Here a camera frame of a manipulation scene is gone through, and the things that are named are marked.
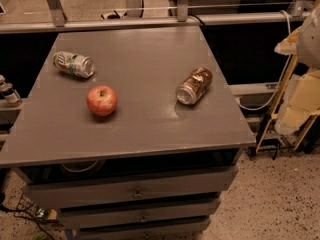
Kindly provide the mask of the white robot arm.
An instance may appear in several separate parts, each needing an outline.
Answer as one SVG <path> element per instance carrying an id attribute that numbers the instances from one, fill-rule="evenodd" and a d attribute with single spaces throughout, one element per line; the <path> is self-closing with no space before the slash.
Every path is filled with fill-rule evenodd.
<path id="1" fill-rule="evenodd" d="M 310 68 L 320 68 L 320 4 L 303 22 L 297 42 L 300 63 Z"/>

